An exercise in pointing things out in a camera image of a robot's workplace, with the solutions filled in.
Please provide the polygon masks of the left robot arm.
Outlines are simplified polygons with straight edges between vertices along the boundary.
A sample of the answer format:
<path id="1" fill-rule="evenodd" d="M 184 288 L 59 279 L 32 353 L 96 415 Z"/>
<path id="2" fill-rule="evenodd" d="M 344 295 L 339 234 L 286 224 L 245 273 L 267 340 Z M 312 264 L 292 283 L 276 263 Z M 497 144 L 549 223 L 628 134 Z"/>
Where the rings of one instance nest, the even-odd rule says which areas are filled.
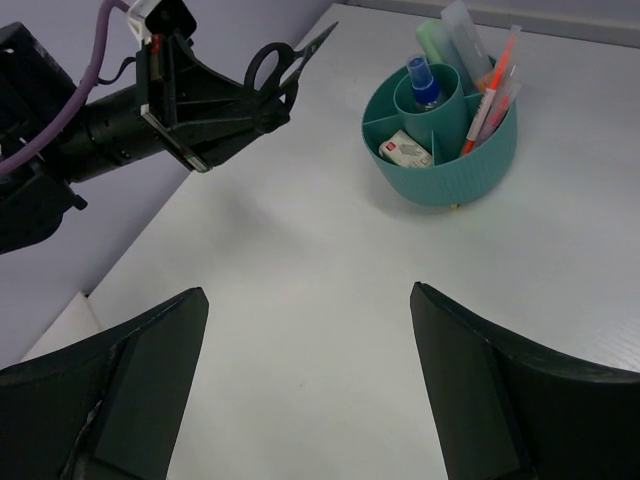
<path id="1" fill-rule="evenodd" d="M 113 11 L 139 42 L 123 61 L 135 81 L 98 100 Z M 315 47 L 262 47 L 242 81 L 199 61 L 196 20 L 181 1 L 104 1 L 91 58 L 74 82 L 28 28 L 1 30 L 1 250 L 50 238 L 86 200 L 74 185 L 160 152 L 206 173 L 291 117 L 301 70 Z"/>

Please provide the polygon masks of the red transparent pen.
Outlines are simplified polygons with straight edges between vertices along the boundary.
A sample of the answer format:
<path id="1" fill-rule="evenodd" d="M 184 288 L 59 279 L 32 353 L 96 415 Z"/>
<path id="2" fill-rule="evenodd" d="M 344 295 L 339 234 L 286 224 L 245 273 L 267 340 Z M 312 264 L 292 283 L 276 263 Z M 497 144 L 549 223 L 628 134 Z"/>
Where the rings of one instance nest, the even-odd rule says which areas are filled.
<path id="1" fill-rule="evenodd" d="M 487 118 L 477 138 L 480 143 L 486 141 L 500 126 L 512 102 L 517 97 L 520 88 L 520 82 L 512 82 L 510 85 L 505 86 L 504 89 L 498 94 L 498 97 L 494 104 L 491 106 Z"/>

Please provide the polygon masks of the green highlighter marker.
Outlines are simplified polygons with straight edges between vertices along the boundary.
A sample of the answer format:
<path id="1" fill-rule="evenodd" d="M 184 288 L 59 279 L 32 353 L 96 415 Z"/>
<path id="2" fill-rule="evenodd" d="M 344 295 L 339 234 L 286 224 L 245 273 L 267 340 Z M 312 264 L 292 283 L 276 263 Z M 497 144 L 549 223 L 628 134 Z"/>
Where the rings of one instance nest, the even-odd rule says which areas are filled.
<path id="1" fill-rule="evenodd" d="M 447 64 L 460 76 L 464 89 L 473 87 L 453 41 L 439 21 L 430 19 L 416 29 L 416 40 L 430 64 Z"/>

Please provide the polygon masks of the teal round desk organizer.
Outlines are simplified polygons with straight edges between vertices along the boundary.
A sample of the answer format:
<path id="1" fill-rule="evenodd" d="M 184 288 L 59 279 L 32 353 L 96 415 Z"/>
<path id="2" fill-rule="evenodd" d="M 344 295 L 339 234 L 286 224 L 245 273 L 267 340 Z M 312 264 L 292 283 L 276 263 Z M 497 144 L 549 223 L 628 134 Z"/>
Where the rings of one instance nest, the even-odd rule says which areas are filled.
<path id="1" fill-rule="evenodd" d="M 369 99 L 361 122 L 363 142 L 386 180 L 404 198 L 432 207 L 469 203 L 495 188 L 514 161 L 517 105 L 510 105 L 486 142 L 460 156 L 482 95 L 466 95 L 458 72 L 449 65 L 435 64 L 431 71 L 446 96 L 444 104 L 431 111 L 417 111 L 407 68 L 401 67 Z M 398 131 L 425 148 L 434 165 L 401 167 L 383 157 L 380 147 Z"/>

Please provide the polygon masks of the orange highlighter marker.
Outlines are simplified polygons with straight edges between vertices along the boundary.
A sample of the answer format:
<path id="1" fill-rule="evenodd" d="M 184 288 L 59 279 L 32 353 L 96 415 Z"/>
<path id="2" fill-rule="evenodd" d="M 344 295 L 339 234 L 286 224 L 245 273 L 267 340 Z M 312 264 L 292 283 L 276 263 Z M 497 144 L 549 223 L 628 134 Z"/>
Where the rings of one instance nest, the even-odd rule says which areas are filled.
<path id="1" fill-rule="evenodd" d="M 441 20 L 474 87 L 484 92 L 491 81 L 493 64 L 466 6 L 454 1 L 441 11 Z"/>

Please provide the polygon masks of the red thin pen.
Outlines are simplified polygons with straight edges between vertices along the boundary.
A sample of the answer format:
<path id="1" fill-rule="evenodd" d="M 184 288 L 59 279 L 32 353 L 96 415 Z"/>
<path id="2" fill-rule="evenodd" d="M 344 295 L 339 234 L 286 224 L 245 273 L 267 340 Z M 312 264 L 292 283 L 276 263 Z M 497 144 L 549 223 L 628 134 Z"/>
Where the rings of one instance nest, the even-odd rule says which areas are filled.
<path id="1" fill-rule="evenodd" d="M 500 86 L 502 77 L 504 76 L 505 69 L 508 66 L 514 45 L 521 30 L 522 27 L 519 25 L 513 25 L 511 27 L 507 44 L 491 73 L 490 82 L 484 91 L 482 100 L 471 122 L 470 128 L 466 135 L 465 143 L 460 151 L 460 156 L 468 154 L 473 149 L 476 143 L 481 128 L 484 125 L 485 120 L 489 114 L 490 107 L 493 104 L 494 97 L 497 93 L 498 87 Z"/>

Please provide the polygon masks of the white boxed eraser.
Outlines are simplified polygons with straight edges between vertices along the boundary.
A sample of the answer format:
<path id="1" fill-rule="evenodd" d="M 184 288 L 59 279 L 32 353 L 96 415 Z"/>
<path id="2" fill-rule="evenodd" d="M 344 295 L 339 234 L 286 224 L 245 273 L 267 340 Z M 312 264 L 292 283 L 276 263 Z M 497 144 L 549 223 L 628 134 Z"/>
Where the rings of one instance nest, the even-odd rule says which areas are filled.
<path id="1" fill-rule="evenodd" d="M 403 130 L 398 130 L 389 139 L 383 141 L 378 152 L 381 157 L 399 167 L 431 168 L 434 166 L 432 154 Z"/>

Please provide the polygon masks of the black handled scissors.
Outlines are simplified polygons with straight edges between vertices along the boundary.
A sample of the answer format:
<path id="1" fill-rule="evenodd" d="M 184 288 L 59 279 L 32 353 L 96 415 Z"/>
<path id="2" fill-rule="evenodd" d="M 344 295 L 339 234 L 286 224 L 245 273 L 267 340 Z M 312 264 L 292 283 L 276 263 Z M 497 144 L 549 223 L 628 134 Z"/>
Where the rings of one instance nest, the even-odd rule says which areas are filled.
<path id="1" fill-rule="evenodd" d="M 334 22 L 299 50 L 295 50 L 283 42 L 273 42 L 262 47 L 249 63 L 244 77 L 244 87 L 257 92 L 259 97 L 263 99 L 281 96 L 295 97 L 303 69 L 337 26 L 338 22 Z M 272 54 L 277 55 L 275 66 L 261 86 L 257 88 L 256 79 L 259 69 Z"/>

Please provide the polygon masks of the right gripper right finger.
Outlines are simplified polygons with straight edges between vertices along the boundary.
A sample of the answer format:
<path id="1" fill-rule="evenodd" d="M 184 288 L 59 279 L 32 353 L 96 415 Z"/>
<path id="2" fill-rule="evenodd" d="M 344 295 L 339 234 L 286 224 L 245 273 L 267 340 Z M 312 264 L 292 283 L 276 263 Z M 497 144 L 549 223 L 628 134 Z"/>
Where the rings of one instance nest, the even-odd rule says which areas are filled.
<path id="1" fill-rule="evenodd" d="M 424 283 L 410 309 L 448 478 L 638 478 L 638 373 L 550 349 Z"/>

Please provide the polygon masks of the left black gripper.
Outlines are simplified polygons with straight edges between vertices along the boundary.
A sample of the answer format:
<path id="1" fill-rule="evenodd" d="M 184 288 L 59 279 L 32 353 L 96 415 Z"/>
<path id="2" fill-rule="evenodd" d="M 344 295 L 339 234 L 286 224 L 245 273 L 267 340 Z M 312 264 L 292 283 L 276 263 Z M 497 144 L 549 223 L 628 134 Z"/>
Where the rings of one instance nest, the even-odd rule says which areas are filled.
<path id="1" fill-rule="evenodd" d="M 222 165 L 290 121 L 297 80 L 255 88 L 220 75 L 194 55 L 197 23 L 182 1 L 160 1 L 151 36 L 136 54 L 136 82 L 84 109 L 84 171 L 103 174 L 161 151 L 199 173 Z"/>

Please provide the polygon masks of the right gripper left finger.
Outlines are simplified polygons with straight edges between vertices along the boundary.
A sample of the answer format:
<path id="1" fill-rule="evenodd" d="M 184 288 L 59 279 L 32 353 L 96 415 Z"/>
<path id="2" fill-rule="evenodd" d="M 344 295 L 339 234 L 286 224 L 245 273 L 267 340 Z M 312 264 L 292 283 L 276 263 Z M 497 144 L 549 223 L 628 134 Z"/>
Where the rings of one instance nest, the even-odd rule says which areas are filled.
<path id="1" fill-rule="evenodd" d="M 1 372 L 4 479 L 164 479 L 208 317 L 190 288 Z"/>

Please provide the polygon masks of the small blue-capped glue bottle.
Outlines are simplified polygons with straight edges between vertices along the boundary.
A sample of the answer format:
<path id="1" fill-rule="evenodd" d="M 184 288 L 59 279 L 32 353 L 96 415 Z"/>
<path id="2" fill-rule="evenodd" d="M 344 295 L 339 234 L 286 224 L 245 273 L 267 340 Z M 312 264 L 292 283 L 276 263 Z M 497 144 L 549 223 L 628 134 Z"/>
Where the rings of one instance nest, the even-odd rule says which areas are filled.
<path id="1" fill-rule="evenodd" d="M 416 107 L 430 111 L 442 105 L 446 97 L 424 55 L 414 55 L 406 62 L 411 91 Z"/>

